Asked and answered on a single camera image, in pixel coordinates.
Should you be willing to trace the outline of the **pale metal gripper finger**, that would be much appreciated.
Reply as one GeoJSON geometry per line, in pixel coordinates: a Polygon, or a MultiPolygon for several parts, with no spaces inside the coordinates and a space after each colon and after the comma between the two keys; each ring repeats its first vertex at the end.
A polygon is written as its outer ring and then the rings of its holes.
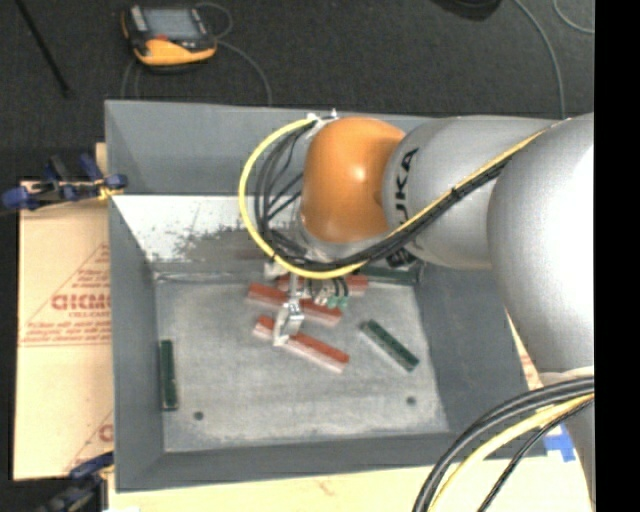
{"type": "Polygon", "coordinates": [[[274,346],[285,345],[289,340],[289,334],[286,332],[288,316],[288,307],[286,305],[281,306],[275,315],[272,329],[272,344],[274,346]]]}
{"type": "Polygon", "coordinates": [[[298,302],[290,301],[287,305],[285,317],[285,335],[291,337],[296,335],[304,322],[304,312],[298,302]]]}

